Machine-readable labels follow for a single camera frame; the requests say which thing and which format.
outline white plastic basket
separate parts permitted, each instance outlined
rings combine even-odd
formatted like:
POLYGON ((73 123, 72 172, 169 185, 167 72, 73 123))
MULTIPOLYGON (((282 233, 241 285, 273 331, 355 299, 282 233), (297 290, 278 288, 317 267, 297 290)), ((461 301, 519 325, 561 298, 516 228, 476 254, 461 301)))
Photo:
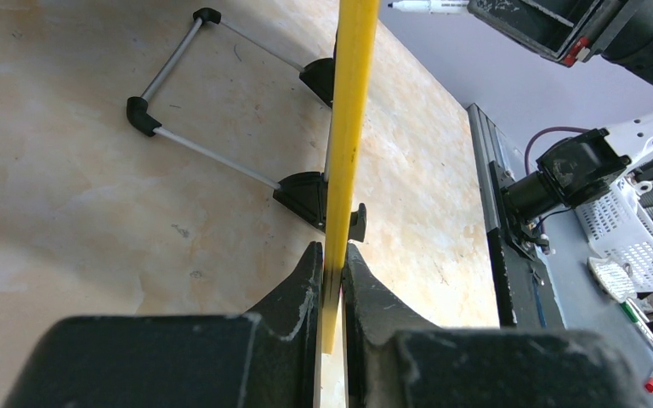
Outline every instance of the white plastic basket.
POLYGON ((629 264, 637 292, 653 292, 653 222, 632 186, 618 180, 608 195, 575 213, 589 246, 603 258, 629 264))

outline marble surface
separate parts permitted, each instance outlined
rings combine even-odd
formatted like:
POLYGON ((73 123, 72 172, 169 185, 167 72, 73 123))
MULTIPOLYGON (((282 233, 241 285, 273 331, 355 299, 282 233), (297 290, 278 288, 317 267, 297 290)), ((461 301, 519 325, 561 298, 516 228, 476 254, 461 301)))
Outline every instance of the marble surface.
MULTIPOLYGON (((269 188, 127 123, 205 6, 303 64, 332 52, 334 0, 0 0, 0 402, 65 316, 240 313, 323 241, 269 188)), ((467 114, 383 26, 374 58, 359 248, 434 323, 496 326, 467 114)), ((150 112, 273 179, 323 168, 329 110, 223 27, 197 34, 150 112)), ((343 406, 342 350, 322 364, 322 404, 343 406)))

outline gray wall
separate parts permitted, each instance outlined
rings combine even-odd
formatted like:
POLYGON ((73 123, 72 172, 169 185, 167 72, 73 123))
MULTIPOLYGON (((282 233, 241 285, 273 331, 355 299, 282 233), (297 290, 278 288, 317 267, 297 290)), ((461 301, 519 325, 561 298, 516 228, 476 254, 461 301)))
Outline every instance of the gray wall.
MULTIPOLYGON (((454 98, 479 104, 521 149, 543 128, 603 127, 653 111, 653 87, 600 57, 568 69, 470 15, 407 14, 386 4, 380 20, 454 98)), ((544 136, 532 161, 564 136, 544 136)))

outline yellow stick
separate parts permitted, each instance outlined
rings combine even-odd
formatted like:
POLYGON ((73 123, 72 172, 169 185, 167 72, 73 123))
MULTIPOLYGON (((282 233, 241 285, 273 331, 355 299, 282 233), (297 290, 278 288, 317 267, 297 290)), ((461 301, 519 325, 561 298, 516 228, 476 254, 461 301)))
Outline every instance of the yellow stick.
POLYGON ((329 195, 321 304, 321 351, 330 354, 347 249, 356 157, 377 34, 378 0, 341 0, 334 77, 329 195))

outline black bracket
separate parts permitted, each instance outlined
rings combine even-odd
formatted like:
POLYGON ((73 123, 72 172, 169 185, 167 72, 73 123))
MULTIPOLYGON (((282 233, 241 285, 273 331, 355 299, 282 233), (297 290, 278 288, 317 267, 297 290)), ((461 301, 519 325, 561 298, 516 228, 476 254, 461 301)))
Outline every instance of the black bracket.
POLYGON ((334 58, 322 58, 309 63, 299 74, 299 79, 330 108, 334 101, 335 69, 334 58))
MULTIPOLYGON (((314 228, 327 230, 327 192, 329 184, 319 172, 296 173, 279 182, 274 199, 297 214, 314 228)), ((366 206, 351 213, 349 239, 364 242, 366 234, 366 206)))

